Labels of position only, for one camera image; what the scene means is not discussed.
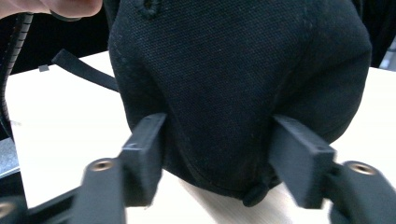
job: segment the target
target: table surface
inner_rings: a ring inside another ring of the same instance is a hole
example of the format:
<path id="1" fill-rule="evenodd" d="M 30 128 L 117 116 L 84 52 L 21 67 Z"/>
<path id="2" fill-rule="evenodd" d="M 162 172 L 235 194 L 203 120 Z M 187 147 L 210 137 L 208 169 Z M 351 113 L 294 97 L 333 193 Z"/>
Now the table surface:
<path id="1" fill-rule="evenodd" d="M 82 61 L 112 74 L 108 53 Z M 396 74 L 370 69 L 360 110 L 332 146 L 337 161 L 373 165 L 396 186 Z M 130 131 L 120 96 L 75 77 L 56 65 L 11 76 L 7 106 L 29 207 L 77 187 L 84 168 L 99 158 L 116 157 Z M 298 208 L 284 185 L 258 205 L 198 189 L 163 171 L 154 203 L 128 208 L 132 223 L 329 223 L 322 210 Z"/>

